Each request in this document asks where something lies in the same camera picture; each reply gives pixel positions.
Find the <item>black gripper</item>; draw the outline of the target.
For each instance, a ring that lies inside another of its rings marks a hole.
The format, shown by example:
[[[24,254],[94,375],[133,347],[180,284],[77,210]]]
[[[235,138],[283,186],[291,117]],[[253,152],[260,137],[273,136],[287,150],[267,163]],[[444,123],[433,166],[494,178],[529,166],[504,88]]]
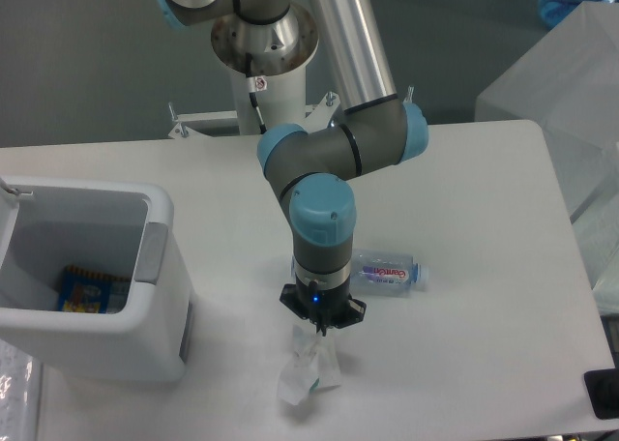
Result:
[[[297,317],[315,326],[318,334],[326,336],[331,329],[341,330],[361,323],[367,304],[349,298],[347,279],[340,286],[319,290],[303,283],[288,283],[280,294],[280,302]]]

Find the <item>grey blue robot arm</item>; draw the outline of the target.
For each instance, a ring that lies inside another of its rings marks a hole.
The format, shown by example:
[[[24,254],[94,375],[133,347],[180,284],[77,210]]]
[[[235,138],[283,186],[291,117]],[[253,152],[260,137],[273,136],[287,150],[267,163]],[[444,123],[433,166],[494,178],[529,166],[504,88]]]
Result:
[[[168,23],[212,21],[211,43],[244,81],[245,116],[257,157],[293,237],[294,282],[281,302],[317,332],[360,323],[366,306],[349,291],[356,206],[350,181],[421,155],[420,108],[398,98],[369,0],[157,0]],[[325,44],[343,111],[317,132],[268,121],[259,78],[297,71]]]

